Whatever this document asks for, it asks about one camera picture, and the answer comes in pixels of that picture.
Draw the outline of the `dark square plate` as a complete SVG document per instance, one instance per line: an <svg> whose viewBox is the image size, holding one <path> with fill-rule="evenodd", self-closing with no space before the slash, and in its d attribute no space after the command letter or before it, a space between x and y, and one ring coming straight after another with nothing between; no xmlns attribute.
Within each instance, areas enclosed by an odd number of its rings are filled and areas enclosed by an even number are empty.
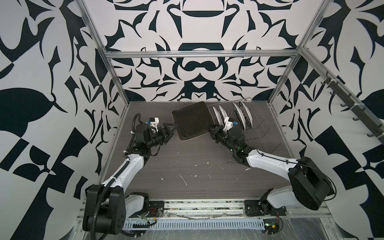
<svg viewBox="0 0 384 240"><path fill-rule="evenodd" d="M198 102L172 111L181 141L198 138L209 132L207 124L215 124L205 102Z"/></svg>

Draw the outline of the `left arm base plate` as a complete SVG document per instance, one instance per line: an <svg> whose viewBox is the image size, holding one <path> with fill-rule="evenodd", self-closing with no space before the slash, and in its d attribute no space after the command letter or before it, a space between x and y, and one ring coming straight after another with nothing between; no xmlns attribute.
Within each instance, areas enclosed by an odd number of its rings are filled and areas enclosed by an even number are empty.
<svg viewBox="0 0 384 240"><path fill-rule="evenodd" d="M164 201L149 201L145 203L143 208L137 213L133 214L134 217L145 215L146 217L160 217L164 213L165 202Z"/></svg>

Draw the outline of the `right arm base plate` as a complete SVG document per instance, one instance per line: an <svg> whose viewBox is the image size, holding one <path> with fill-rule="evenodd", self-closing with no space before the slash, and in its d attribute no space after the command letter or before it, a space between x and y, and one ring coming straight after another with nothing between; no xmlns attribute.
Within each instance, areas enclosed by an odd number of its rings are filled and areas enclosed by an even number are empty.
<svg viewBox="0 0 384 240"><path fill-rule="evenodd" d="M274 208L268 201L264 200L245 200L245 214L248 217L261 216L285 216L286 207Z"/></svg>

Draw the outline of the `green rimmed round plate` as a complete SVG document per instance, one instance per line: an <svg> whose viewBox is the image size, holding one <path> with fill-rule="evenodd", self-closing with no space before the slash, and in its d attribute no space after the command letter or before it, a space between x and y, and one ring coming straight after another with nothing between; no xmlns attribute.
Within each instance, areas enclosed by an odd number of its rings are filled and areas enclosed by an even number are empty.
<svg viewBox="0 0 384 240"><path fill-rule="evenodd" d="M224 125L224 115L223 115L222 110L223 110L223 108L221 106L213 107L213 111L214 111L215 117L218 121L218 124L223 126Z"/></svg>

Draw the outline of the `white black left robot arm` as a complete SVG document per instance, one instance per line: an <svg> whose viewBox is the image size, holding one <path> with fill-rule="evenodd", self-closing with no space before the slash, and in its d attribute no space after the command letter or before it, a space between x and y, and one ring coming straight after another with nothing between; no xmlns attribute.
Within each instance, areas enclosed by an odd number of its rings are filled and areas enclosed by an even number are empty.
<svg viewBox="0 0 384 240"><path fill-rule="evenodd" d="M164 123L156 127L153 122L140 123L133 129L133 138L124 151L122 165L116 172L98 185L92 185L86 193L83 230L90 233L92 240L103 240L107 235L117 235L123 229L125 220L149 207L147 194L125 192L135 175L145 166L153 147L161 147L173 137L176 124Z"/></svg>

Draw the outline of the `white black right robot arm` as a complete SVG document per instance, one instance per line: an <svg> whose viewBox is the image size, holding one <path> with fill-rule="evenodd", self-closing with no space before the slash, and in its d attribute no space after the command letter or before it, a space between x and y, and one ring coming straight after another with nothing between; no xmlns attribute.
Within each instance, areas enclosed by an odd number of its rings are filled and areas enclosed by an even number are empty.
<svg viewBox="0 0 384 240"><path fill-rule="evenodd" d="M337 192L332 180L308 157L290 159L265 153L248 145L238 127L229 130L216 124L206 127L211 138L227 148L238 164L270 172L290 183L279 189L268 189L257 203L246 204L248 216L271 215L298 205L317 211L329 195Z"/></svg>

